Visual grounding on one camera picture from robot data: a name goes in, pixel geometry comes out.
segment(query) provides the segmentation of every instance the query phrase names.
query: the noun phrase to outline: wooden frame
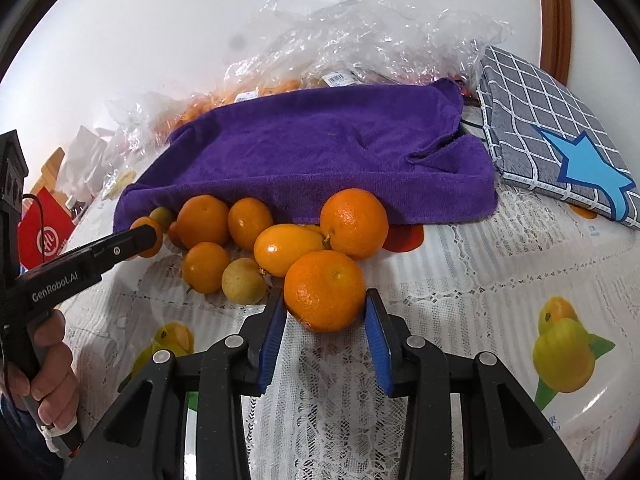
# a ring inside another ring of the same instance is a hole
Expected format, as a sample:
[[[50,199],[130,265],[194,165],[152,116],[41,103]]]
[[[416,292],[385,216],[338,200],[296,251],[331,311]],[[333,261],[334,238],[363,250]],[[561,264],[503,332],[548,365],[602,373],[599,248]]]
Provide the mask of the wooden frame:
[[[540,0],[542,49],[540,68],[566,86],[571,65],[571,0]]]

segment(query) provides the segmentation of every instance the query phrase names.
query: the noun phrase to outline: white logo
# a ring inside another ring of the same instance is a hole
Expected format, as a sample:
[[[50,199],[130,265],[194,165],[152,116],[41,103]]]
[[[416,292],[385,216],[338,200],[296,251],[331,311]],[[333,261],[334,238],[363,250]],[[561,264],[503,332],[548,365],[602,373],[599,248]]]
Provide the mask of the white logo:
[[[38,231],[38,236],[36,237],[36,246],[40,253],[42,254],[42,231]],[[58,250],[58,245],[60,240],[58,238],[58,233],[53,229],[53,227],[46,226],[44,228],[44,255],[45,256],[53,256],[56,254]]]

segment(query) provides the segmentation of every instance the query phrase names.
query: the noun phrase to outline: red bag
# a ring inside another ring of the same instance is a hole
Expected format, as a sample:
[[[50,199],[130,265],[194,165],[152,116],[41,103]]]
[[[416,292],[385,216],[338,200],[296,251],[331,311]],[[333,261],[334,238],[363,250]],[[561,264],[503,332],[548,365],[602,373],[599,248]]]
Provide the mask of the red bag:
[[[48,262],[58,256],[76,226],[45,187],[38,192],[37,197],[44,215],[44,261]],[[40,208],[33,202],[18,224],[20,263],[27,269],[33,269],[42,263],[41,236]]]

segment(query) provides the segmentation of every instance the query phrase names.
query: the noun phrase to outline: clear plastic wrap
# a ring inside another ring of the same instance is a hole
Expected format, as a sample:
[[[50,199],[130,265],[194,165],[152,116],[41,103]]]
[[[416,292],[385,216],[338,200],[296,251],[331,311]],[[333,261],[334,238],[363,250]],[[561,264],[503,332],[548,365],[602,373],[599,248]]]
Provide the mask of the clear plastic wrap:
[[[219,106],[300,89],[424,85],[441,77],[472,93],[486,46],[510,31],[436,0],[347,0],[313,11],[310,2],[269,0],[230,42],[230,65],[210,93],[177,101],[149,92],[108,103],[119,128],[102,159],[102,197],[114,198],[132,182],[137,163],[155,158],[172,131]]]
[[[473,90],[486,46],[509,33],[505,23],[435,0],[348,0],[309,14],[287,12],[287,3],[270,0],[252,20],[258,31],[281,30],[277,22],[289,28],[270,42],[262,38],[265,47],[229,66],[224,95],[263,94],[297,78],[300,88],[325,86],[323,76],[337,70],[363,83],[428,84],[448,76]]]

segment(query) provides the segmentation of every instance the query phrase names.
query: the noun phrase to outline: human hand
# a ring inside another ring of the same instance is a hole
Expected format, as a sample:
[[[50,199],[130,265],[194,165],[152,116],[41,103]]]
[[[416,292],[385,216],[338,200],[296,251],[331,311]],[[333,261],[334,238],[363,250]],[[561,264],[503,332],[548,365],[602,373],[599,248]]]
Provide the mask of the human hand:
[[[62,342],[65,336],[65,317],[54,310],[33,335],[37,346],[48,347],[47,356],[38,375],[31,383],[14,364],[9,363],[9,389],[18,408],[24,408],[20,396],[31,394],[42,400],[38,409],[44,424],[66,428],[78,410],[78,379],[71,369],[70,348]]]

